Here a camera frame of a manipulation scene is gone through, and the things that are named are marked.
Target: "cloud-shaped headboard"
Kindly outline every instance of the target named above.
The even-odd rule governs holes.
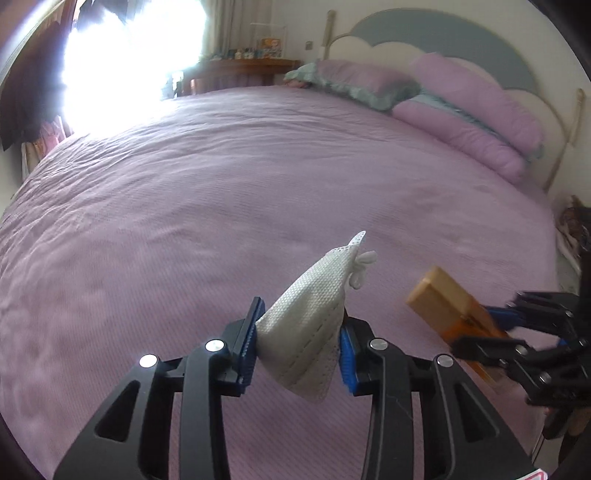
[[[425,52],[468,60],[480,65],[505,89],[538,94],[530,68],[508,42],[456,15],[415,8],[383,10],[364,18],[332,43],[343,37],[360,38],[371,47],[388,42],[406,43]]]

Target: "headboard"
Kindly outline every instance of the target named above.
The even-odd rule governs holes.
[[[530,68],[508,42],[456,15],[416,8],[383,10],[364,18],[333,43],[342,37],[357,37],[372,47],[401,42],[424,52],[468,60],[480,65],[503,88],[538,93]]]
[[[576,131],[579,118],[567,128],[540,96],[537,79],[526,60],[491,30],[432,9],[383,10],[360,20],[348,33],[330,39],[324,58],[380,64],[411,73],[412,60],[429,52],[451,57],[500,85],[538,118],[545,130],[545,153],[532,164],[531,174],[548,190],[564,156],[568,132]]]

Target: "white face mask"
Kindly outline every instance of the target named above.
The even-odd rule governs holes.
[[[298,278],[256,323],[256,349],[269,373],[310,401],[326,396],[339,361],[345,286],[359,289],[375,252],[358,255],[360,232],[328,252]]]

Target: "wall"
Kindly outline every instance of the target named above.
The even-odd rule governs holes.
[[[574,115],[576,89],[585,90],[589,101],[579,142],[565,160],[550,195],[560,203],[566,193],[576,193],[591,205],[591,82],[558,30],[527,0],[275,0],[273,23],[287,26],[287,57],[313,61],[318,56],[328,10],[337,12],[333,35],[340,35],[374,12],[403,7],[459,15],[509,41],[532,68],[541,96],[566,125]],[[304,49],[307,40],[314,42],[311,51]]]

